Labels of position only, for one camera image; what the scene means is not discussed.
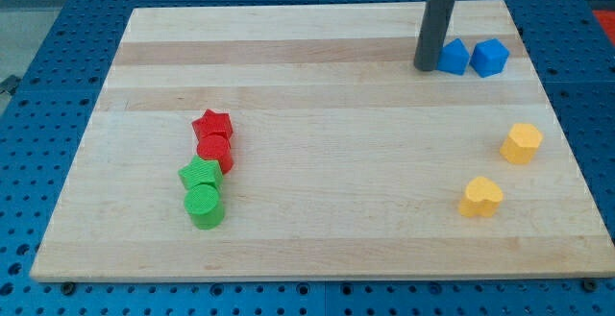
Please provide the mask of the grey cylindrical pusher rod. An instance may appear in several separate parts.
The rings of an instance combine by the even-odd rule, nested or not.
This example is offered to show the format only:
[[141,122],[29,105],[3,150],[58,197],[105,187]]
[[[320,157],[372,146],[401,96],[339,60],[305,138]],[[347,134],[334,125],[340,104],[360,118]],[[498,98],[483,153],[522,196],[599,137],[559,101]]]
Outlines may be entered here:
[[454,6],[455,0],[427,0],[413,62],[418,70],[436,69]]

